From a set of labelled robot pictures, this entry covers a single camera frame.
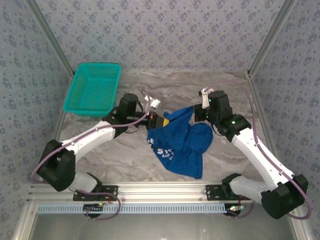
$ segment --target patterned wallpaper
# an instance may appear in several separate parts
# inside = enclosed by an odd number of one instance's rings
[[[9,240],[69,78],[24,1],[0,9],[0,240]]]
[[[254,77],[280,158],[309,180],[320,239],[320,2],[299,0]]]
[[[247,69],[283,0],[36,0],[73,69]]]

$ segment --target teal plastic basket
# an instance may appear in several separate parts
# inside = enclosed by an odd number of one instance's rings
[[[73,77],[63,109],[79,116],[102,118],[113,109],[121,66],[82,63]]]

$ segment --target blue cloth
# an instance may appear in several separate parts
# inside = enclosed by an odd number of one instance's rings
[[[163,166],[176,174],[202,178],[202,154],[208,149],[213,132],[204,123],[189,124],[194,107],[182,108],[163,116],[170,122],[148,130],[147,142]]]

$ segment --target gray marble tabletop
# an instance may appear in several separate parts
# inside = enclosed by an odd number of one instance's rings
[[[136,94],[142,104],[145,104],[141,90],[147,90],[151,97],[161,101],[156,110],[158,113],[172,113],[201,103],[198,91],[221,80],[235,80],[249,89],[245,75],[241,72],[124,71],[121,73],[115,106],[125,93]],[[249,101],[238,86],[223,83],[215,89],[224,90],[233,112],[245,116],[252,123]],[[60,141],[75,137],[93,127],[99,120],[67,113]],[[134,127],[130,127],[128,131],[134,130]],[[257,132],[264,142],[259,119]],[[103,182],[196,181],[192,177],[172,173],[163,167],[147,144],[147,130],[144,127],[140,127],[134,134],[122,134],[101,144],[78,161],[76,170],[89,172]],[[220,181],[232,173],[240,173],[252,180],[262,179],[240,150],[225,137],[214,135],[211,146],[203,154],[202,181]]]

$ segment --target white connector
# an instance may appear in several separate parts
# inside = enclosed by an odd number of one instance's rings
[[[153,99],[152,97],[150,97],[150,100],[151,100],[151,107],[154,108],[154,109],[156,109],[161,103],[161,101],[159,101],[158,99]]]
[[[214,91],[213,88],[210,88],[208,91],[205,92],[206,89],[207,89],[207,87],[201,89],[202,108],[203,109],[206,109],[207,107],[209,107],[208,94],[212,93]]]

